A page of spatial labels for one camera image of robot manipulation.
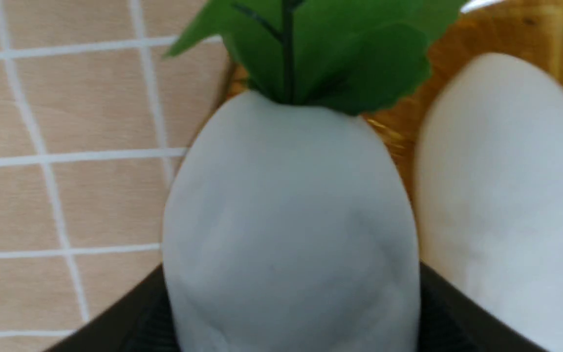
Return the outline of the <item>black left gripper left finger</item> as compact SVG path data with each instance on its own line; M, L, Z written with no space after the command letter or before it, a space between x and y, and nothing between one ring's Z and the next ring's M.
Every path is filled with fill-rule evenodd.
M179 352L162 265L98 317L46 350Z

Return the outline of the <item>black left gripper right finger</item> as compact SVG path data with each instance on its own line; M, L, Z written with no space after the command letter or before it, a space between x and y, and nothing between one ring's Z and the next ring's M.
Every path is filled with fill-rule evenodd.
M420 263L419 352L543 352Z

